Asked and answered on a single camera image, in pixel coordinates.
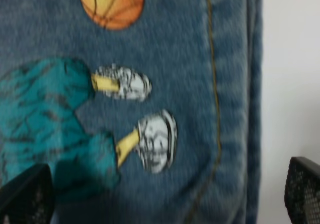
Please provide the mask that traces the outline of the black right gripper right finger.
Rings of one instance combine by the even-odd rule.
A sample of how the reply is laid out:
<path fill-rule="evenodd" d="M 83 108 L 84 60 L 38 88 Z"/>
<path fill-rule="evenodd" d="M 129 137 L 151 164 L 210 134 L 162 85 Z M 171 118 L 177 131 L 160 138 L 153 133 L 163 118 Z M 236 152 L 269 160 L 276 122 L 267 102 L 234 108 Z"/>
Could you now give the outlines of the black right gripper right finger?
<path fill-rule="evenodd" d="M 306 157 L 292 157 L 284 202 L 293 224 L 320 223 L 320 166 Z"/>

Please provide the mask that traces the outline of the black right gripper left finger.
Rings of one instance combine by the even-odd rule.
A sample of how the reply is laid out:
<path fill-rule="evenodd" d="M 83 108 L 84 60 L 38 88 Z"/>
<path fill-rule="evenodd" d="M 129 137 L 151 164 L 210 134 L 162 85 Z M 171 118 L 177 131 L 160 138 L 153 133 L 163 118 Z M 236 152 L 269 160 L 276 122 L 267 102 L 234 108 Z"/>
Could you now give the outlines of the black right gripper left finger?
<path fill-rule="evenodd" d="M 2 224 L 49 224 L 54 213 L 54 187 L 47 164 L 36 164 L 0 189 Z"/>

